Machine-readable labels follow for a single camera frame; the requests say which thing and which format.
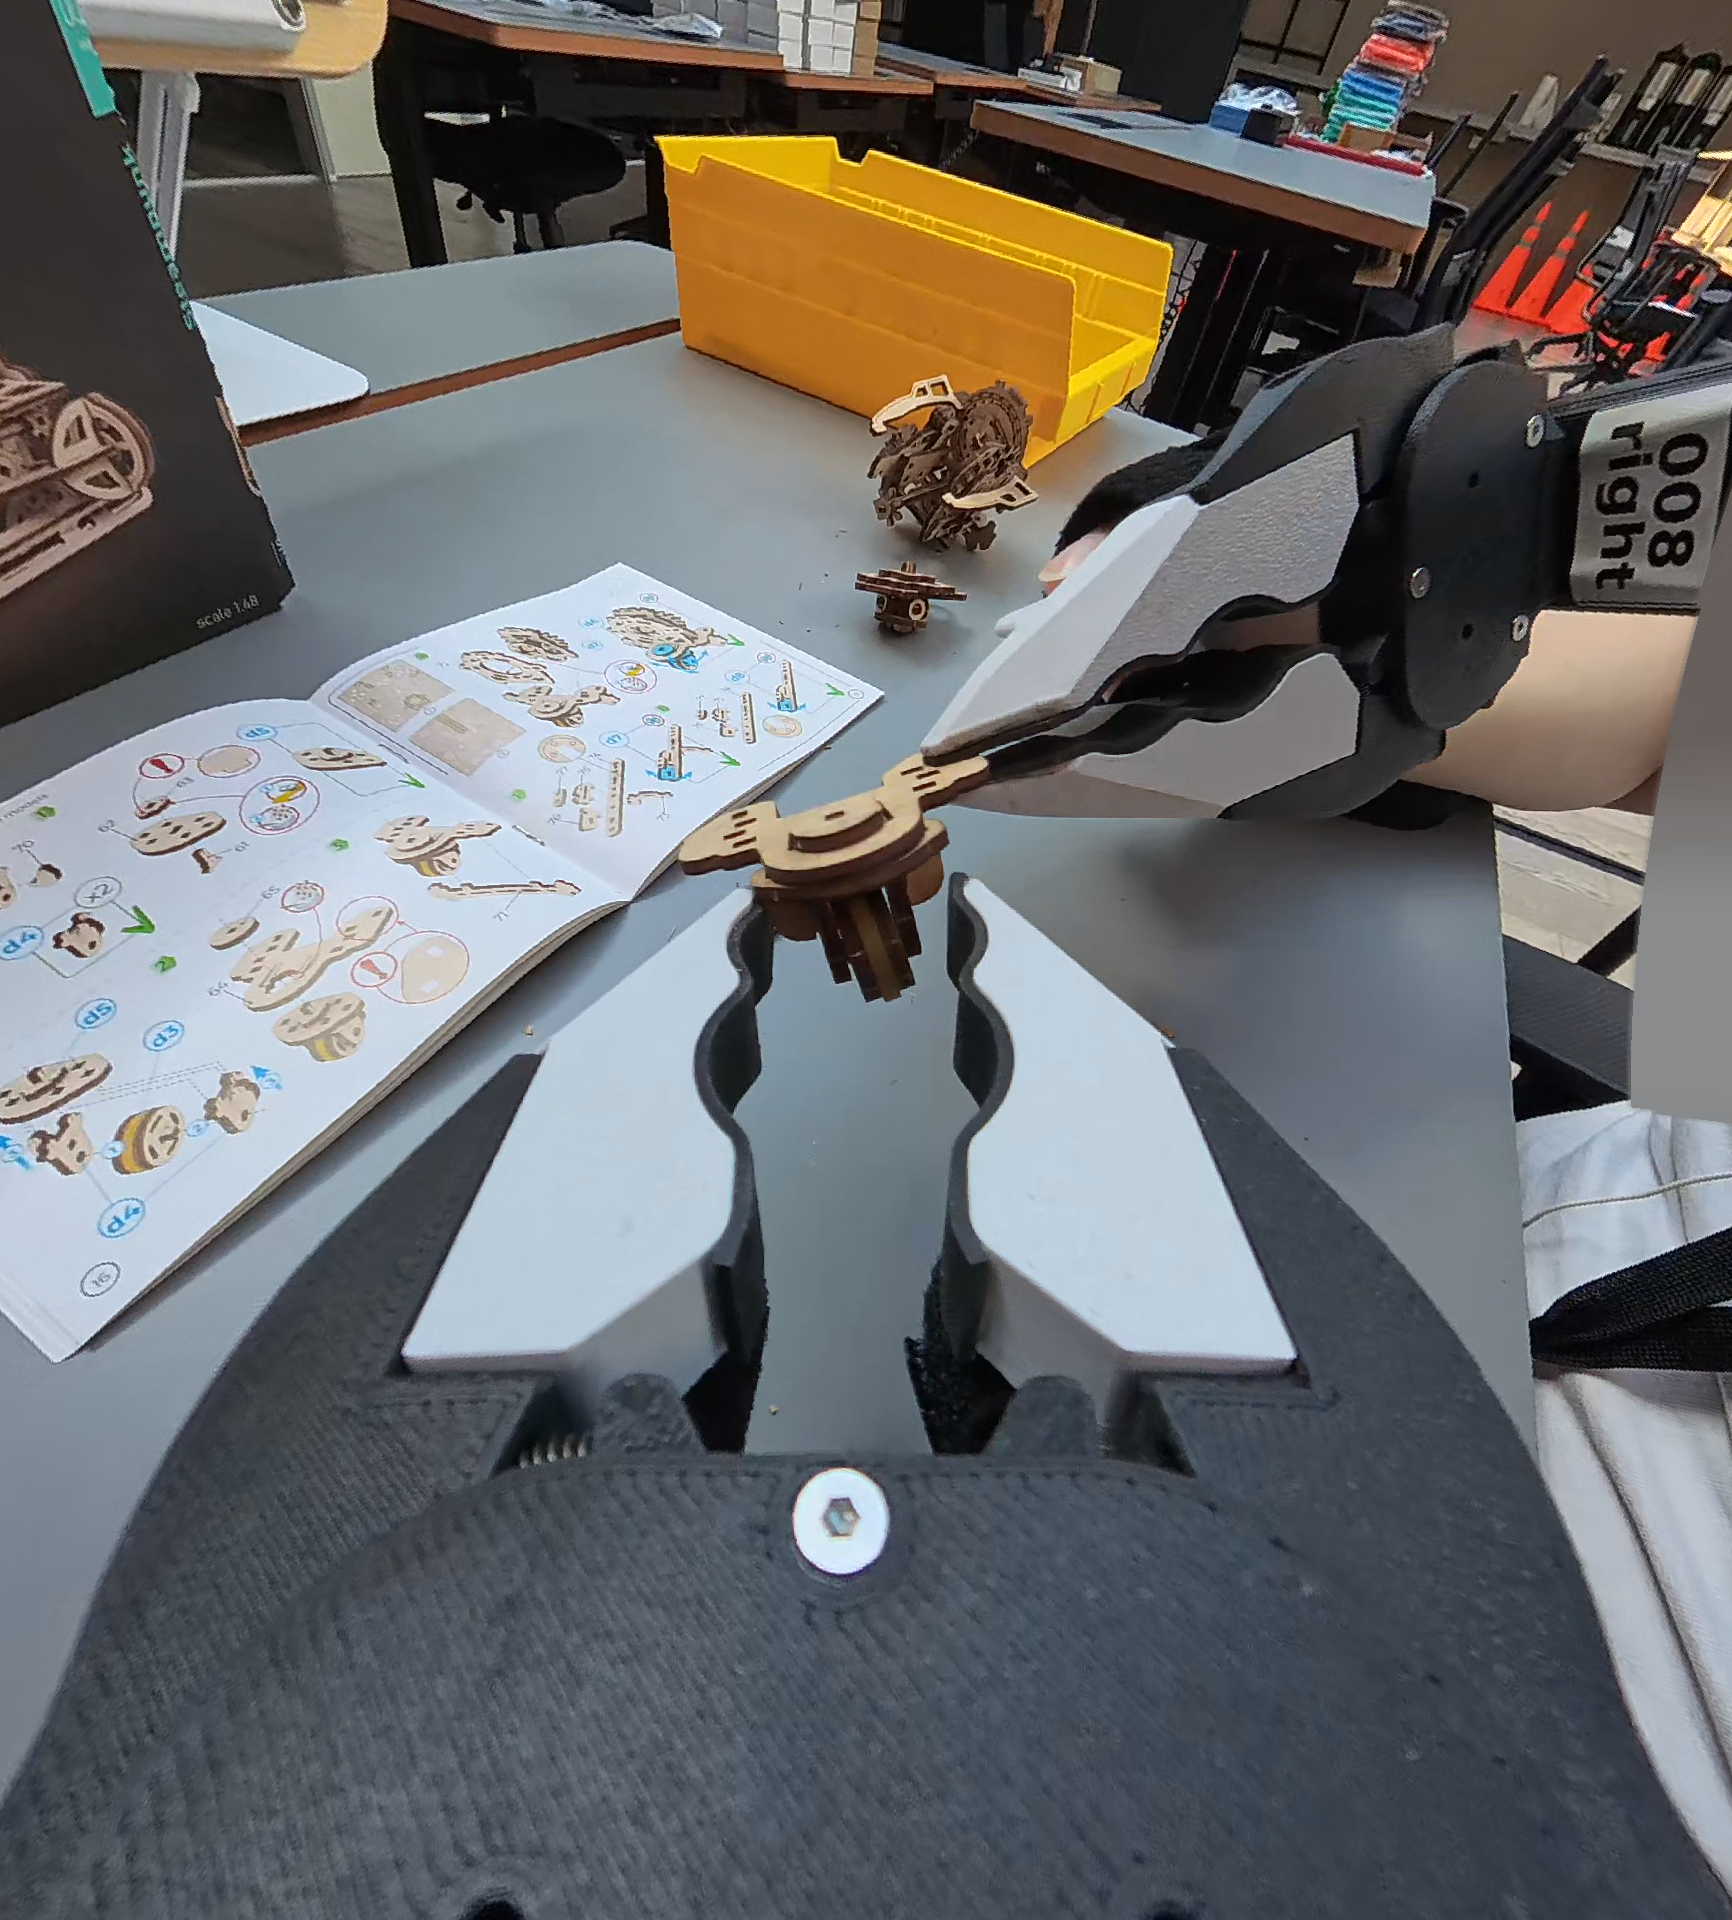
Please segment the white document stand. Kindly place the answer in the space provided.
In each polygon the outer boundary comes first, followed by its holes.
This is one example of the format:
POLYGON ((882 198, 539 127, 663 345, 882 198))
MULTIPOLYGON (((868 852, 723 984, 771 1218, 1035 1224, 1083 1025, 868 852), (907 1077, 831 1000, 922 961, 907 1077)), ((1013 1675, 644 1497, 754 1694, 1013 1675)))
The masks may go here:
MULTIPOLYGON (((84 32, 104 69, 139 74, 133 158, 166 254, 181 227, 187 125, 199 78, 313 82, 361 70, 381 47, 382 3, 158 5, 84 3, 84 32)), ((253 324, 193 307, 197 328, 239 430, 361 400, 369 384, 332 359, 253 324)))

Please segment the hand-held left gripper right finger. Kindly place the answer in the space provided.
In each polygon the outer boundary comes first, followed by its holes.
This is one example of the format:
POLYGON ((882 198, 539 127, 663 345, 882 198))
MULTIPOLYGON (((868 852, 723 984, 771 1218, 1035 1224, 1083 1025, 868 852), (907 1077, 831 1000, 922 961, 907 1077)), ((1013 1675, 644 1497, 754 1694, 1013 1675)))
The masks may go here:
POLYGON ((951 1065, 975 1102, 944 1218, 944 1441, 1037 1379, 1127 1427, 1160 1379, 1300 1383, 1178 1054, 984 883, 948 885, 951 1065))

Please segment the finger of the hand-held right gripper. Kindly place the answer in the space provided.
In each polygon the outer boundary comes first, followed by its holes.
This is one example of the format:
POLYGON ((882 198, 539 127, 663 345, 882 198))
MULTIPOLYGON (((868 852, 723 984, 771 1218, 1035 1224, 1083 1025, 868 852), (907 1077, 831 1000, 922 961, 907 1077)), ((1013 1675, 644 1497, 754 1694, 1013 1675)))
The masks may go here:
POLYGON ((1184 719, 1135 754, 1091 754, 1052 773, 990 783, 984 808, 1015 820, 1215 820, 1352 756, 1358 713, 1358 688, 1319 655, 1294 665, 1240 719, 1184 719))
POLYGON ((1358 460, 1331 442, 1199 504, 1124 518, 1064 585, 1013 618, 922 740, 928 760, 988 754, 1085 711, 1139 661, 1172 661, 1238 607, 1292 609, 1333 583, 1358 516, 1358 460))

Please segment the row of white boxes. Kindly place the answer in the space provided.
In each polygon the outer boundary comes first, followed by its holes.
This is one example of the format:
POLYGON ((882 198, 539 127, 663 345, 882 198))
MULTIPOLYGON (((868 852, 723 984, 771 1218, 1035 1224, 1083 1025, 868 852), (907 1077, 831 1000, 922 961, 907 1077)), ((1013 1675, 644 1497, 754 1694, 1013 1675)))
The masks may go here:
POLYGON ((649 3, 661 22, 709 24, 721 43, 775 55, 787 72, 870 78, 878 69, 880 3, 649 3))

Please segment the black metal frames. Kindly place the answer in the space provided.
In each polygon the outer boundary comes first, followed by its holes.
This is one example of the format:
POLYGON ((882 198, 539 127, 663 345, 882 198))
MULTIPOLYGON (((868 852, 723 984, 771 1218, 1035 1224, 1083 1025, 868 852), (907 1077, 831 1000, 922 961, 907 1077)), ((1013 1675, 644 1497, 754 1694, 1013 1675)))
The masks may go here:
MULTIPOLYGON (((1675 171, 1675 160, 1718 148, 1720 132, 1727 123, 1732 123, 1732 63, 1716 53, 1691 55, 1683 47, 1656 55, 1629 98, 1613 105, 1604 129, 1576 152, 1571 167, 1555 183, 1536 189, 1526 210, 1509 216, 1503 237, 1480 270, 1476 293, 1518 241, 1530 218, 1549 200, 1549 216, 1520 280, 1515 309, 1528 278, 1545 262, 1575 216, 1590 210, 1592 223, 1573 254, 1576 260, 1584 256, 1580 264, 1594 285, 1575 336, 1582 334, 1600 289, 1638 247, 1638 231, 1667 227, 1679 206, 1687 204, 1691 190, 1687 173, 1675 171)), ((1522 324, 1513 309, 1507 318, 1472 316, 1522 324)), ((1545 343, 1573 338, 1547 336, 1536 324, 1522 326, 1532 326, 1545 343)))

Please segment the wooden gear model assembly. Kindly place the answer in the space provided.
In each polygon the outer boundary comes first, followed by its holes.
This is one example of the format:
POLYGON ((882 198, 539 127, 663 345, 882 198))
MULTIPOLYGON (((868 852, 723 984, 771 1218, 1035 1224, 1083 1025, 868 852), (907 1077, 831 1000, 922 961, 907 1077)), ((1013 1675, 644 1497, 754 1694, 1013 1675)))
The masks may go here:
POLYGON ((957 396, 942 374, 918 380, 870 421, 878 521, 909 516, 917 541, 934 550, 990 549, 994 518, 1037 502, 1023 460, 1029 429, 1025 400, 1006 382, 957 396))

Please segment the person's white shirt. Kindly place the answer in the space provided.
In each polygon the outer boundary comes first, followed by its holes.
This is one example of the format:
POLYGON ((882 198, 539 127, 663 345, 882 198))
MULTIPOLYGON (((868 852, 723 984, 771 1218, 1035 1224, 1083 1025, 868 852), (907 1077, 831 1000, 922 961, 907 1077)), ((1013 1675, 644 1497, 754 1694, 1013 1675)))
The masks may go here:
MULTIPOLYGON (((1528 1311, 1732 1228, 1732 1127, 1625 1102, 1518 1125, 1528 1311)), ((1536 1449, 1629 1716, 1732 1901, 1732 1375, 1553 1373, 1536 1449)))

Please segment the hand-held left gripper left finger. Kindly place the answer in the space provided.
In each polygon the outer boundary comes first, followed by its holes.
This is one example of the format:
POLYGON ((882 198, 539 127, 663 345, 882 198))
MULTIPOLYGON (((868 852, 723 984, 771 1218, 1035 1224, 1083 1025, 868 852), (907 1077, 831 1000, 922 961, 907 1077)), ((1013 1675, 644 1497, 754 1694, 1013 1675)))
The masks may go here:
POLYGON ((773 936, 737 891, 545 1044, 400 1348, 411 1373, 754 1367, 762 1236, 735 1106, 756 1083, 773 936))

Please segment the black model kit box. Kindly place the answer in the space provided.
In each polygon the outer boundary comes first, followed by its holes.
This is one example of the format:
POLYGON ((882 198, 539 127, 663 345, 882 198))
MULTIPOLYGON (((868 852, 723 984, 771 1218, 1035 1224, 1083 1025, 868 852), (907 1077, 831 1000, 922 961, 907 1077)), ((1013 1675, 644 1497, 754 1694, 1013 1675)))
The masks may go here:
POLYGON ((0 3, 0 729, 291 587, 90 40, 0 3))

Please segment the wooden model part with disc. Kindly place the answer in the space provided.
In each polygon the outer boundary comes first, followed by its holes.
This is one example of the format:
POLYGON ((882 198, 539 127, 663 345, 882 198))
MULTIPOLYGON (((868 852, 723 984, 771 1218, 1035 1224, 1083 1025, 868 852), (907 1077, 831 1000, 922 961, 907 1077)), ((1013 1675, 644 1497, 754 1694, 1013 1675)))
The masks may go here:
POLYGON ((907 758, 853 798, 781 816, 775 804, 733 808, 677 850, 686 876, 756 866, 754 903, 789 941, 818 941, 829 974, 866 1001, 893 1001, 915 984, 915 907, 944 885, 948 833, 928 808, 988 779, 982 758, 928 765, 907 758))

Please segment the yellow plastic bin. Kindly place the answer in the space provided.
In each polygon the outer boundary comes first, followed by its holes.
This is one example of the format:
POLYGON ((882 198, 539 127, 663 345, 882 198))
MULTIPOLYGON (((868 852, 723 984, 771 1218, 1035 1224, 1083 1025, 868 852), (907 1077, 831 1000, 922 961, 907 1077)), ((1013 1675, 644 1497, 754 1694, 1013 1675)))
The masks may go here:
POLYGON ((820 136, 661 136, 686 349, 870 417, 1002 380, 1029 465, 1133 394, 1166 318, 1153 239, 820 136))

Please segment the stack of coloured packets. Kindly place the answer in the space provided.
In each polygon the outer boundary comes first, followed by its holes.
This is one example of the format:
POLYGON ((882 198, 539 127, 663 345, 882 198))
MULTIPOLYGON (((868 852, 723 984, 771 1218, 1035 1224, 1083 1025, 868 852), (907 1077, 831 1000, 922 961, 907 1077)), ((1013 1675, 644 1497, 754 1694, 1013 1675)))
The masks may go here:
POLYGON ((1356 59, 1325 96, 1319 138, 1362 152, 1387 142, 1422 92, 1447 28, 1447 18, 1426 5, 1383 5, 1356 59))

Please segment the illustrated instruction booklet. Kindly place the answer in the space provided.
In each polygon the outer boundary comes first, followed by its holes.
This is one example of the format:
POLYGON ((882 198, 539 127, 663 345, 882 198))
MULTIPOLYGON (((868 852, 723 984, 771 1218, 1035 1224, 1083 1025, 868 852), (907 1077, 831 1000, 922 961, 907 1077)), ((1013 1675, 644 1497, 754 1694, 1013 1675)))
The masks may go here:
POLYGON ((878 701, 615 564, 0 806, 0 1313, 59 1361, 878 701))

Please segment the small wooden model assembly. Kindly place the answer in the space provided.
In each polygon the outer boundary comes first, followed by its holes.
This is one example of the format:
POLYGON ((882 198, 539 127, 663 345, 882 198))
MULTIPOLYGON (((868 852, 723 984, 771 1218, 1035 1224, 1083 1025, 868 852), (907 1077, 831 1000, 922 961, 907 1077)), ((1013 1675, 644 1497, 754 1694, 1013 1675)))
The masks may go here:
POLYGON ((913 564, 857 574, 853 589, 874 601, 876 628, 891 638, 911 638, 922 632, 934 605, 963 605, 967 601, 961 589, 913 564))

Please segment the person's right hand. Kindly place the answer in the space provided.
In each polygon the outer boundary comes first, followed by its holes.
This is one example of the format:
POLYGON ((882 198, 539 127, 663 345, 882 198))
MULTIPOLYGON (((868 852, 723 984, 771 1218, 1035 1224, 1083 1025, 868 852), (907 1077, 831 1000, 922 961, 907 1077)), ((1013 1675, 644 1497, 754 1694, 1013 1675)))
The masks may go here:
POLYGON ((1201 440, 1160 448, 1097 481, 1085 498, 1073 506, 1052 554, 1040 566, 1040 593, 1054 593, 1122 520, 1187 489, 1222 450, 1226 436, 1224 430, 1218 430, 1201 440))

